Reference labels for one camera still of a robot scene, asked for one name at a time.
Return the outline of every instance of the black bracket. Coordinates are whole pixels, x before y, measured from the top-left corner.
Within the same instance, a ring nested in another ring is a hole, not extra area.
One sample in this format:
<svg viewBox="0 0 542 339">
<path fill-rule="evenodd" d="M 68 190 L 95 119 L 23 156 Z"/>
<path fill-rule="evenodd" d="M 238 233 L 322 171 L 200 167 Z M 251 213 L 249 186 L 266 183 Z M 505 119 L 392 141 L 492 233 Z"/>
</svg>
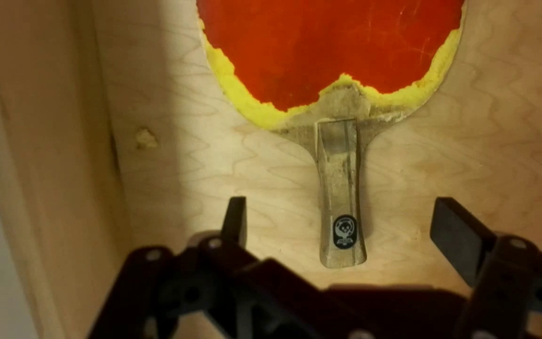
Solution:
<svg viewBox="0 0 542 339">
<path fill-rule="evenodd" d="M 275 260 L 245 248 L 247 200 L 232 198 L 223 230 L 174 256 L 134 250 L 91 333 L 93 339 L 170 337 L 183 314 L 204 311 L 224 337 L 533 337 L 542 313 L 542 252 L 495 235 L 456 200 L 439 198 L 431 239 L 473 286 L 471 299 L 437 288 L 334 286 L 317 290 Z"/>
</svg>

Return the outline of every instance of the wooden handle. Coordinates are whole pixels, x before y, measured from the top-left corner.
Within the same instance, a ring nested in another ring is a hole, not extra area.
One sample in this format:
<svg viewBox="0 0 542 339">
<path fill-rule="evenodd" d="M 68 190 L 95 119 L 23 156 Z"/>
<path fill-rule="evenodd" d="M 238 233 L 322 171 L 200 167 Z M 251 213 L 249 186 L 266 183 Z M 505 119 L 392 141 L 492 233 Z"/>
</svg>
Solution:
<svg viewBox="0 0 542 339">
<path fill-rule="evenodd" d="M 315 128 L 322 183 L 322 264 L 356 265 L 367 258 L 358 196 L 358 124 L 354 119 L 320 120 Z"/>
</svg>

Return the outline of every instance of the table tennis paddle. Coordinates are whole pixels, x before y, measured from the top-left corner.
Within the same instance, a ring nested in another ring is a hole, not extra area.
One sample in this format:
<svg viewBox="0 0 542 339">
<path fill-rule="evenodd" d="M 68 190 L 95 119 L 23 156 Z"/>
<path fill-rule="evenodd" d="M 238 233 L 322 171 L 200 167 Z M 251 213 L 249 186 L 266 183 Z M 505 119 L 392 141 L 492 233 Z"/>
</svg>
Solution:
<svg viewBox="0 0 542 339">
<path fill-rule="evenodd" d="M 196 2 L 208 58 L 228 100 L 317 160 L 322 264 L 366 262 L 360 156 L 447 77 L 463 0 Z"/>
</svg>

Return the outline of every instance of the wooden surface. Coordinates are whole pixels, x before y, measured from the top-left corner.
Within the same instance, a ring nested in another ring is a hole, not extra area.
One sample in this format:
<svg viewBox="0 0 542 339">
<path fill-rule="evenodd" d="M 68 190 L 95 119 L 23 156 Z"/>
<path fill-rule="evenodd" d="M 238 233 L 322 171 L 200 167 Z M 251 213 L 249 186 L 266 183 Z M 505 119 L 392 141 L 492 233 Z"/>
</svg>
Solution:
<svg viewBox="0 0 542 339">
<path fill-rule="evenodd" d="M 228 105 L 206 62 L 194 0 L 95 0 L 95 9 L 136 245 L 181 250 L 191 233 L 219 228 L 228 198 L 243 194 L 249 248 L 319 286 L 467 292 L 428 237 L 437 196 L 542 247 L 542 2 L 467 4 L 445 87 L 366 154 L 369 260 L 341 271 L 319 260 L 313 158 Z"/>
<path fill-rule="evenodd" d="M 44 339 L 85 337 L 127 250 L 91 19 L 0 0 L 0 218 Z"/>
</svg>

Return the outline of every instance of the plywood board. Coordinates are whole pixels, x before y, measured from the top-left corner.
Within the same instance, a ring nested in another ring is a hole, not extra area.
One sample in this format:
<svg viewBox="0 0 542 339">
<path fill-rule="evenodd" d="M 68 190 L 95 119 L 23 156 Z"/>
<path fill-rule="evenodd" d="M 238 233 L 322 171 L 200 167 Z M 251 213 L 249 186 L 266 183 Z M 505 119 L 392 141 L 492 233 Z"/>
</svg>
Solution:
<svg viewBox="0 0 542 339">
<path fill-rule="evenodd" d="M 462 49 L 435 98 L 373 141 L 364 166 L 369 260 L 319 260 L 319 181 L 298 145 L 256 130 L 208 66 L 196 6 L 95 0 L 136 245 L 181 250 L 249 196 L 249 248 L 319 286 L 433 284 L 467 292 L 431 245 L 437 196 L 542 247 L 542 2 L 467 4 Z"/>
</svg>

